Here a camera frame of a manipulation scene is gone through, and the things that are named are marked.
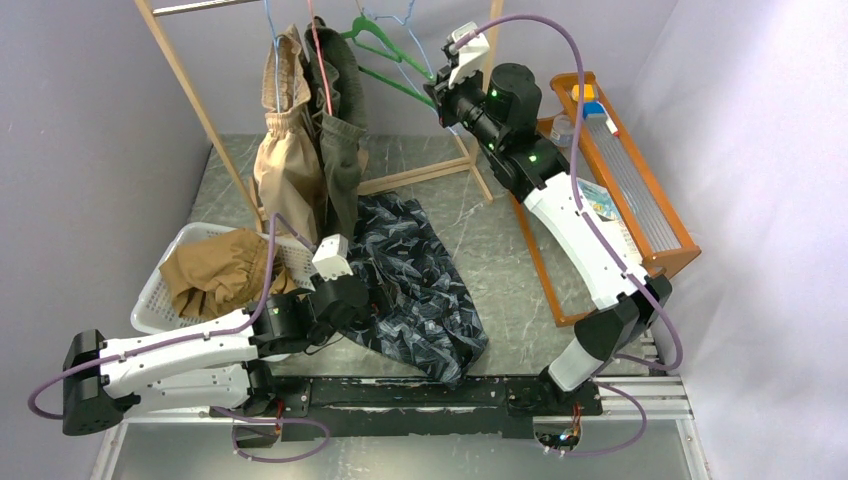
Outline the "white plastic laundry basket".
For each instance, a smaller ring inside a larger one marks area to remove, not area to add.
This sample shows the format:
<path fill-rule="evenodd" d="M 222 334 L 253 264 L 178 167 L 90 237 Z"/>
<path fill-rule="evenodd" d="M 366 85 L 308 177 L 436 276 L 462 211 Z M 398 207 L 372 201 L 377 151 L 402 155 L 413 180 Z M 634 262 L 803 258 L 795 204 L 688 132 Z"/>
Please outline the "white plastic laundry basket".
<path fill-rule="evenodd" d="M 172 308 L 171 294 L 159 267 L 179 246 L 205 241 L 233 230 L 234 227 L 205 222 L 192 222 L 184 226 L 171 241 L 141 290 L 130 316 L 133 328 L 152 335 L 202 323 L 199 317 L 180 317 Z M 285 265 L 292 282 L 297 287 L 313 290 L 310 277 L 317 273 L 312 263 L 313 254 L 290 236 L 278 236 L 275 245 L 278 248 L 278 262 Z"/>

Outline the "brown shorts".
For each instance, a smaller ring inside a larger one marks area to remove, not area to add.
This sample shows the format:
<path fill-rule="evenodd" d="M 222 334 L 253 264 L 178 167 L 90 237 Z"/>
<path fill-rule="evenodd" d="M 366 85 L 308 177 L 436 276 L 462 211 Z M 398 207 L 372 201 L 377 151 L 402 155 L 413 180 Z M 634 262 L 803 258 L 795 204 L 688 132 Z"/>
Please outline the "brown shorts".
<path fill-rule="evenodd" d="M 296 289 L 282 260 L 267 266 L 268 245 L 241 228 L 177 246 L 159 267 L 174 311 L 208 321 L 241 309 L 260 299 L 267 273 L 272 295 Z"/>

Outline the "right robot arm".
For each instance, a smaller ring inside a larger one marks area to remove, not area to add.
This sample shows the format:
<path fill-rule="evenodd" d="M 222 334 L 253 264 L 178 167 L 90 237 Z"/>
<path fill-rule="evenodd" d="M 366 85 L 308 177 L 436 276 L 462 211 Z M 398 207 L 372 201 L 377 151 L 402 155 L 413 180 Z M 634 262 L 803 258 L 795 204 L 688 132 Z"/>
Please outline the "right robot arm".
<path fill-rule="evenodd" d="M 540 375 L 542 406 L 565 413 L 577 388 L 662 314 L 671 284 L 626 258 L 623 243 L 604 238 L 599 216 L 572 184 L 569 161 L 536 129 L 542 93 L 526 66 L 499 65 L 488 84 L 481 72 L 458 80 L 444 67 L 423 89 L 442 126 L 459 124 L 481 144 L 495 178 L 554 236 L 588 287 L 594 311 Z"/>

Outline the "green hanger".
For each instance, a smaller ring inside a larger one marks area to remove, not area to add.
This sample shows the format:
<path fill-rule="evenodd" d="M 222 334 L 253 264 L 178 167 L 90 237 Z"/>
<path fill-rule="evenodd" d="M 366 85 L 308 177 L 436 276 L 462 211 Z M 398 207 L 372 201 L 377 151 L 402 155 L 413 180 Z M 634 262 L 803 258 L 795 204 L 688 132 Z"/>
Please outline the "green hanger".
<path fill-rule="evenodd" d="M 376 47 L 372 47 L 371 45 L 359 41 L 358 36 L 362 33 L 368 33 L 374 36 L 384 46 L 384 49 L 377 49 Z M 340 36 L 345 40 L 351 41 L 354 46 L 390 60 L 398 66 L 407 64 L 413 70 L 418 72 L 426 81 L 431 81 L 434 77 L 430 67 L 422 65 L 408 52 L 398 47 L 374 20 L 369 19 L 364 14 L 356 17 L 352 21 L 351 28 L 342 32 Z M 412 97 L 426 105 L 428 108 L 435 108 L 435 104 L 429 96 L 422 94 L 414 88 L 397 83 L 394 80 L 363 66 L 359 66 L 359 71 L 404 93 L 405 95 Z"/>

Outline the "light blue wire hanger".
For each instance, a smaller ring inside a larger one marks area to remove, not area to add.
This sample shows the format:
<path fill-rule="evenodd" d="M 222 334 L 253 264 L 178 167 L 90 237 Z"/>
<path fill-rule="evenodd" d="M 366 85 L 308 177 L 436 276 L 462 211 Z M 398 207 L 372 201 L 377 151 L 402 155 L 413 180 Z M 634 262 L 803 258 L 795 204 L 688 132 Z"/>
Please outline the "light blue wire hanger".
<path fill-rule="evenodd" d="M 361 12 L 375 21 L 395 45 L 433 73 L 442 64 L 439 52 L 444 35 L 451 29 L 442 17 L 448 1 L 362 1 Z M 399 65 L 378 55 L 362 52 L 367 67 L 400 85 L 420 93 L 423 75 L 408 65 Z M 413 97 L 365 75 L 363 77 L 369 131 L 387 135 L 450 135 L 443 129 L 434 110 Z"/>

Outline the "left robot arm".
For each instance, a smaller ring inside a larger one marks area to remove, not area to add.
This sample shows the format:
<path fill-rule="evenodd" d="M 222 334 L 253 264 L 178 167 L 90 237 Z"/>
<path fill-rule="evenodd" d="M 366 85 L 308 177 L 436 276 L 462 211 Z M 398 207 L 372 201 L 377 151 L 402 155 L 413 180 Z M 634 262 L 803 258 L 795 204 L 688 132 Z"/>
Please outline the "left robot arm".
<path fill-rule="evenodd" d="M 395 285 L 355 275 L 264 302 L 202 324 L 127 339 L 97 329 L 71 341 L 63 369 L 62 432 L 83 436 L 141 414 L 198 406 L 261 416 L 277 400 L 269 363 L 324 345 L 335 333 L 371 327 L 396 304 Z"/>

